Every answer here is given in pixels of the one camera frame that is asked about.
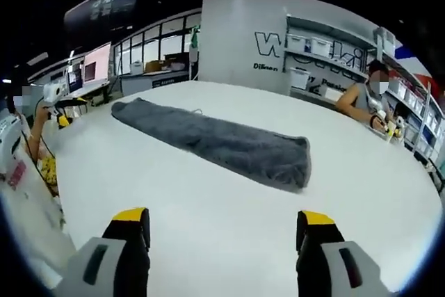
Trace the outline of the person's left hand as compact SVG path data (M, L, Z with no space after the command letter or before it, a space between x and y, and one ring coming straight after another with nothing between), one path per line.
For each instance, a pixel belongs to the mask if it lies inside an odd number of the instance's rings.
M39 104L35 112L34 124L42 126L50 117L49 107Z

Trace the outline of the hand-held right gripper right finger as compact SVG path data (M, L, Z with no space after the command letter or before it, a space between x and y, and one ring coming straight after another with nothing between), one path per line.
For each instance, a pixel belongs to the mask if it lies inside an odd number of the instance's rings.
M298 212L296 252L299 296L387 295L377 263L325 214Z

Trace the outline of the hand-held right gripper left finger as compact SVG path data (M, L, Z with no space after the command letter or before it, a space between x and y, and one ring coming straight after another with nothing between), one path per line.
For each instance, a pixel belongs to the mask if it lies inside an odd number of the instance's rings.
M150 270L149 209L116 214L101 237L93 237L71 258L66 296L146 296Z

